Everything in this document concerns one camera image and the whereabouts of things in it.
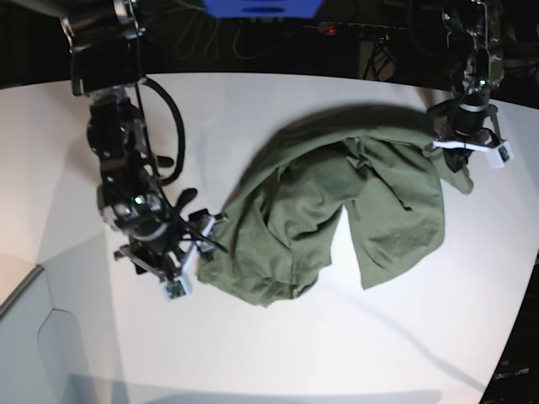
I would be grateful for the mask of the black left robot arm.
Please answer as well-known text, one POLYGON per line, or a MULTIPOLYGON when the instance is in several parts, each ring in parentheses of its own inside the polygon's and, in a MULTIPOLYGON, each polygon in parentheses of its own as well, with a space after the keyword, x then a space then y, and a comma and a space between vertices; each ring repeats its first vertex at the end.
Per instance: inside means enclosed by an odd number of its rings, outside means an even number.
POLYGON ((504 78, 500 1, 446 1, 451 98, 428 109, 442 119, 433 149, 441 149, 448 168, 457 173, 474 152, 481 152, 492 168, 512 158, 500 134, 498 108, 491 93, 504 78))

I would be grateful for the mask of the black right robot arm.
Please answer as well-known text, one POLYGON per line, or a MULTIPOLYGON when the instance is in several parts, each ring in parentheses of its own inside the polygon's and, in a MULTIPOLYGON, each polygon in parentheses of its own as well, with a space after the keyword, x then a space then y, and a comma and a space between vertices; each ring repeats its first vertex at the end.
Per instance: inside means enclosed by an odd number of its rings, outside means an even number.
POLYGON ((87 139, 99 160, 99 213, 129 239, 114 255, 129 259, 137 273, 175 285, 189 264, 181 243, 190 242, 192 251, 198 242, 219 245, 202 229, 208 213, 190 220, 181 216, 196 189, 184 190, 175 203, 163 191, 183 171, 184 122, 170 95, 141 69, 138 16, 132 1, 80 1, 61 25, 72 54, 72 92, 91 99, 87 139), (143 107, 127 93, 141 85, 155 91, 172 112, 178 143, 174 158, 152 151, 143 107))

